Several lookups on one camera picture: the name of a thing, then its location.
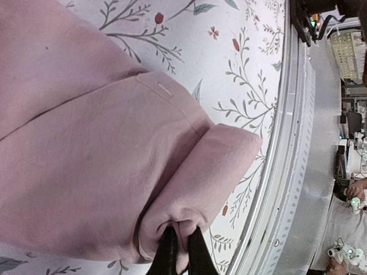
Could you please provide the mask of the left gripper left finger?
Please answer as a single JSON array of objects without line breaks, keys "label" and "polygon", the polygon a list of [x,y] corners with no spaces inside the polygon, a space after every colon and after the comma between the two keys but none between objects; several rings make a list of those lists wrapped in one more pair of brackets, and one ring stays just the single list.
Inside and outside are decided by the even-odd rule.
[{"label": "left gripper left finger", "polygon": [[178,237],[173,227],[165,229],[147,275],[177,274]]}]

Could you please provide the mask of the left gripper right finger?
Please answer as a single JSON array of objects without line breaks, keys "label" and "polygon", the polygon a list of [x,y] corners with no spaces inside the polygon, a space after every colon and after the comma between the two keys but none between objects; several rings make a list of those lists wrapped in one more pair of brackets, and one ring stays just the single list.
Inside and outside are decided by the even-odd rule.
[{"label": "left gripper right finger", "polygon": [[219,275],[199,227],[188,238],[189,275]]}]

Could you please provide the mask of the pink and white underwear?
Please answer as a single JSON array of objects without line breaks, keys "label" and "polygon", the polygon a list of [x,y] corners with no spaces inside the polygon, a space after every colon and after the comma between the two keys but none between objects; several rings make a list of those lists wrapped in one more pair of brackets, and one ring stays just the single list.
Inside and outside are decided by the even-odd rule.
[{"label": "pink and white underwear", "polygon": [[260,148],[60,2],[1,2],[1,242],[152,264],[171,226],[188,272]]}]

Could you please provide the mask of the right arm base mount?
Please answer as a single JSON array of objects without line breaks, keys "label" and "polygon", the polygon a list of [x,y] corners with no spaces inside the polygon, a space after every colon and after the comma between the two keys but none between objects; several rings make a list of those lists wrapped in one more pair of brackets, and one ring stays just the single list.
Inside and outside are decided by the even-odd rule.
[{"label": "right arm base mount", "polygon": [[289,1],[291,23],[302,42],[311,45],[332,28],[358,23],[366,41],[366,1]]}]

